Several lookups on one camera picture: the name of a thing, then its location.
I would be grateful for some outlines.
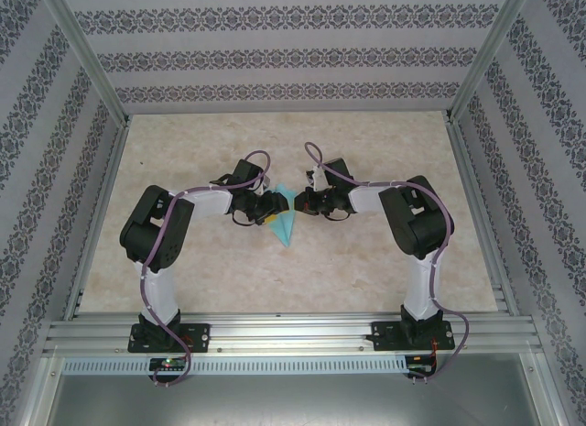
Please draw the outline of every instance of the marble floor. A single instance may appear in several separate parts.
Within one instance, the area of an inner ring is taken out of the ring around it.
[[[440,300],[457,310],[496,310],[441,113],[328,112],[134,116],[81,311],[141,310],[138,276],[118,237],[148,185],[199,186],[262,148],[273,159],[273,183],[301,191],[312,167],[307,140],[326,160],[343,157],[357,180],[425,175],[456,225]],[[297,213],[288,248],[268,226],[214,216],[191,225],[173,267],[182,311],[398,311],[407,289],[405,256],[380,213],[341,223]]]

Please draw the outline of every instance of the robotic arm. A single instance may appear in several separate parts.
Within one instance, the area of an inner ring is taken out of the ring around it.
[[[425,193],[406,187],[389,186],[389,183],[371,183],[356,186],[351,183],[345,162],[337,158],[323,164],[344,177],[324,171],[320,166],[308,171],[309,187],[295,199],[295,209],[310,215],[331,218],[335,210],[354,213],[384,213],[399,248],[409,255],[410,276],[407,296],[401,306],[399,327],[389,325],[385,333],[378,334],[374,349],[429,349],[432,341],[445,338],[449,323],[442,320],[430,294],[430,271],[433,260],[446,236],[446,220],[439,206]],[[416,176],[408,180],[435,194],[428,180]],[[454,225],[451,221],[450,232]],[[439,285],[440,262],[436,261],[434,289]],[[453,349],[453,340],[441,342],[439,349]]]
[[[206,191],[194,191],[182,195],[176,202],[164,238],[144,277],[145,308],[139,315],[139,324],[133,327],[129,351],[173,351],[178,349],[175,340],[160,327],[152,312],[176,335],[182,335],[179,306],[175,300],[172,265],[177,260],[188,226],[195,220],[210,215],[234,215],[240,211],[246,215],[248,224],[260,225],[273,214],[288,210],[287,199],[278,192],[268,191],[268,177],[259,180],[257,186],[230,189],[254,180],[262,169],[241,159],[233,174],[225,174]],[[171,200],[177,194],[156,185],[149,186],[133,210],[120,234],[120,244],[126,255],[135,262],[136,270],[142,274],[144,263],[155,244],[161,227],[154,223],[166,216]],[[194,343],[188,345],[194,351]]]

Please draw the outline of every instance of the striped wall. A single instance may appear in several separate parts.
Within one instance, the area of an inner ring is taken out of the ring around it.
[[[129,113],[446,109],[504,0],[67,0]]]
[[[586,0],[527,0],[460,127],[515,296],[586,424]]]
[[[0,0],[0,425],[60,319],[116,125],[42,0]]]

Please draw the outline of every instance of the yellow object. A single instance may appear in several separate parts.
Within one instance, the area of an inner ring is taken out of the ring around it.
[[[263,224],[269,224],[271,222],[274,222],[277,219],[276,215],[269,215],[264,221]]]

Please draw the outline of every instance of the cable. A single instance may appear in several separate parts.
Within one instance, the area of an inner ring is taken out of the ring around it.
[[[238,224],[239,226],[242,227],[250,227],[255,225],[255,222],[250,222],[250,223],[240,223],[238,220],[236,220],[236,218],[234,217],[234,213],[232,213],[232,221],[236,224]]]
[[[460,311],[455,311],[455,310],[451,310],[451,309],[444,307],[443,305],[441,305],[438,302],[438,299],[436,298],[436,291],[435,291],[435,277],[436,277],[436,269],[437,269],[436,266],[437,266],[438,259],[440,259],[441,254],[448,246],[448,242],[450,241],[450,236],[451,236],[451,219],[450,219],[450,214],[448,213],[448,208],[446,208],[446,205],[443,204],[443,202],[440,200],[440,198],[435,193],[433,193],[432,191],[428,190],[427,188],[425,188],[421,185],[417,185],[416,183],[413,183],[410,181],[370,182],[370,181],[358,181],[358,180],[350,179],[350,178],[344,176],[343,174],[340,174],[338,171],[331,169],[331,168],[328,168],[326,165],[324,165],[323,154],[321,153],[320,148],[317,145],[315,145],[313,142],[306,142],[304,147],[305,147],[305,150],[307,151],[307,153],[309,154],[309,156],[313,159],[314,162],[316,162],[318,164],[318,166],[320,168],[325,169],[326,171],[330,172],[334,176],[341,178],[342,180],[346,180],[347,182],[352,183],[356,186],[389,186],[389,187],[396,187],[396,188],[401,187],[401,186],[407,186],[408,188],[412,188],[414,190],[423,192],[424,194],[428,195],[431,198],[431,200],[433,200],[438,205],[439,209],[441,210],[441,214],[443,215],[443,218],[446,221],[446,236],[444,237],[443,242],[441,243],[441,246],[439,246],[439,249],[436,250],[436,255],[434,255],[434,257],[431,259],[431,269],[429,272],[429,296],[430,296],[433,304],[439,310],[442,310],[446,314],[453,314],[454,316],[458,316],[459,318],[461,318],[464,322],[465,329],[464,329],[464,336],[462,337],[460,344],[458,345],[456,350],[453,352],[453,354],[450,356],[450,358],[448,358],[448,360],[443,364],[443,366],[432,376],[426,377],[426,378],[420,377],[419,379],[428,381],[433,378],[436,378],[437,376],[441,375],[441,373],[443,373],[446,370],[446,368],[448,368],[453,363],[453,361],[456,359],[456,357],[458,357],[458,354],[460,353],[461,349],[466,344],[466,341],[468,340],[468,336],[470,334],[470,322],[468,321],[468,318],[466,318],[466,316]],[[316,149],[320,157],[317,158],[309,150],[309,147],[313,147],[314,149]]]
[[[326,220],[330,220],[331,222],[344,222],[350,218],[350,214],[346,215],[344,218],[331,218],[329,215],[324,215]]]
[[[181,374],[179,377],[177,377],[175,380],[173,380],[171,382],[167,382],[167,383],[159,382],[157,380],[158,370],[156,370],[155,373],[153,373],[153,381],[155,382],[156,387],[164,386],[164,387],[168,388],[173,385],[177,385],[191,371],[191,351],[190,351],[190,348],[185,344],[185,342],[183,342],[183,340],[181,340],[181,338],[179,338],[175,333],[173,333],[173,331],[171,329],[169,329],[163,321],[160,320],[160,318],[157,316],[157,314],[153,310],[152,306],[150,305],[150,302],[148,301],[147,293],[145,290],[145,288],[146,288],[145,281],[147,279],[148,266],[155,258],[155,255],[157,254],[158,248],[161,246],[161,242],[163,241],[163,236],[165,235],[165,232],[167,231],[168,219],[171,216],[171,214],[173,213],[173,208],[175,208],[175,204],[179,201],[179,199],[181,197],[183,197],[187,194],[191,194],[193,192],[198,192],[198,191],[237,190],[240,188],[245,188],[247,186],[253,185],[253,184],[255,184],[255,182],[257,180],[261,180],[263,177],[265,177],[266,173],[268,172],[268,169],[271,167],[271,157],[268,155],[268,153],[266,151],[264,151],[262,149],[258,149],[258,150],[253,151],[252,153],[250,153],[248,156],[246,156],[244,158],[244,160],[248,160],[249,158],[251,158],[252,156],[254,156],[256,154],[262,154],[266,157],[266,166],[265,166],[265,169],[263,169],[263,171],[260,174],[258,174],[254,179],[249,180],[245,183],[239,183],[237,185],[198,186],[195,188],[189,188],[188,190],[185,190],[185,191],[181,191],[177,195],[175,195],[173,197],[173,199],[171,200],[171,203],[168,206],[167,212],[165,213],[165,218],[163,219],[163,224],[161,225],[161,228],[158,231],[158,235],[157,235],[157,239],[155,240],[155,244],[153,245],[153,248],[150,250],[150,253],[148,254],[148,257],[146,258],[146,261],[143,263],[143,267],[140,272],[140,296],[142,297],[142,300],[145,303],[146,310],[152,316],[152,318],[155,320],[157,325],[159,325],[169,336],[171,336],[181,346],[181,348],[183,348],[183,351],[185,351],[186,360],[188,362],[185,366],[185,370],[183,371],[183,374]]]
[[[260,180],[260,182],[258,183],[258,186],[256,188],[253,188],[251,191],[252,192],[257,192],[258,189],[263,186],[263,182],[264,182],[264,178]]]
[[[431,355],[433,356],[433,364],[431,366],[436,366],[438,364],[438,356],[437,356],[438,341],[436,341],[435,337],[431,340],[431,349],[432,349]]]

